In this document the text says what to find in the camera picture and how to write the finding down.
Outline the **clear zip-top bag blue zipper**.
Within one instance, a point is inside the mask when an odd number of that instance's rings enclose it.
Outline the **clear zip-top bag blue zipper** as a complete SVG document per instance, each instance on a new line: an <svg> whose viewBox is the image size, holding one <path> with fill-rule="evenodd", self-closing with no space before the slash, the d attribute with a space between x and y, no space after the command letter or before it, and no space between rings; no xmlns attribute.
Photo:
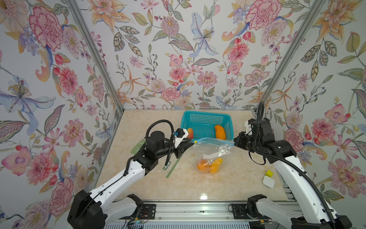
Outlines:
<svg viewBox="0 0 366 229"><path fill-rule="evenodd" d="M233 146L233 141L221 140L216 138L201 138L195 140L193 145L193 152L196 159L194 163L194 169L196 169L198 173L202 173L197 169L197 163L201 159L205 159L210 164L212 164L216 158L221 157L224 160L218 171L221 172L222 169L228 164L228 156L231 154L231 149Z"/></svg>

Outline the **small yellow mango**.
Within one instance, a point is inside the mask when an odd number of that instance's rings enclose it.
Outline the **small yellow mango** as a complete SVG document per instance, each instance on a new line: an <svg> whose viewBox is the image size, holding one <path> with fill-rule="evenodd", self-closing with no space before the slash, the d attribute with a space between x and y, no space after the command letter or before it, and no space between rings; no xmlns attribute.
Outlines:
<svg viewBox="0 0 366 229"><path fill-rule="evenodd" d="M214 162L210 165L210 170L209 173L215 174L219 171L222 163L223 163L223 159L221 157L218 157L214 160Z"/></svg>

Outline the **large orange mango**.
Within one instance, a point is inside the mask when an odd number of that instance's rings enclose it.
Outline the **large orange mango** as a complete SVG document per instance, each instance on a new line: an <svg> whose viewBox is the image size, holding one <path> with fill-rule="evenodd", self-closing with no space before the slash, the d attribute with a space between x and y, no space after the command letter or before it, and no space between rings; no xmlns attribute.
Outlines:
<svg viewBox="0 0 366 229"><path fill-rule="evenodd" d="M201 159L197 163L197 169L202 173L209 173L210 172L210 163L205 159Z"/></svg>

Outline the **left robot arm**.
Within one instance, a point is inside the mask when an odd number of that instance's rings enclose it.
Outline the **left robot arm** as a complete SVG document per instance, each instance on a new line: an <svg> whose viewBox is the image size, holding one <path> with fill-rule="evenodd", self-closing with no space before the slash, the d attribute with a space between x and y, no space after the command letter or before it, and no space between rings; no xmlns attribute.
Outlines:
<svg viewBox="0 0 366 229"><path fill-rule="evenodd" d="M186 129L177 129L172 139L164 137L163 132L154 131L145 138L139 151L127 160L125 169L103 185L76 194L67 218L74 229L103 229L119 219L134 219L143 208L143 201L134 194L118 201L117 197L133 183L151 172L166 156L182 154L193 145Z"/></svg>

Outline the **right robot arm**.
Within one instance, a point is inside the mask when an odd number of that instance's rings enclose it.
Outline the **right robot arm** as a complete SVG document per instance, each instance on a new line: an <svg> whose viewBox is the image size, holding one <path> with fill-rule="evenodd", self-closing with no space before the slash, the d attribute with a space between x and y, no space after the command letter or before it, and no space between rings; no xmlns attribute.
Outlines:
<svg viewBox="0 0 366 229"><path fill-rule="evenodd" d="M257 153L274 165L295 197L301 212L274 203L267 196L258 194L248 198L248 217L268 217L287 229L350 229L347 216L339 215L324 199L320 190L304 171L291 144L276 141L267 120L250 119L246 131L234 139L234 146L249 153Z"/></svg>

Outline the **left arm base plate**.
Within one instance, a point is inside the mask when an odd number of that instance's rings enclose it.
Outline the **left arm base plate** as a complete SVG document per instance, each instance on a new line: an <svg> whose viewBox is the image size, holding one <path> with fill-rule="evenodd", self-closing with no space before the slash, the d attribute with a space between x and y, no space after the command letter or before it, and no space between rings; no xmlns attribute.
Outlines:
<svg viewBox="0 0 366 229"><path fill-rule="evenodd" d="M123 220L138 220L138 219L145 219L145 220L151 220L155 219L156 215L156 204L143 204L138 205L135 212L131 213L130 215L127 215L126 217L122 217L119 219Z"/></svg>

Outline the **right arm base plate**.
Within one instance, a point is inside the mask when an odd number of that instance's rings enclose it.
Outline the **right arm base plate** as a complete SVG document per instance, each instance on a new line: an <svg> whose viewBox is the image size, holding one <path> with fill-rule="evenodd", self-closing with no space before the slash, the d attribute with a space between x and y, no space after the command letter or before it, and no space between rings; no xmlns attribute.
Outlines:
<svg viewBox="0 0 366 229"><path fill-rule="evenodd" d="M256 213L249 213L246 204L231 203L228 210L234 219L269 220L268 217Z"/></svg>

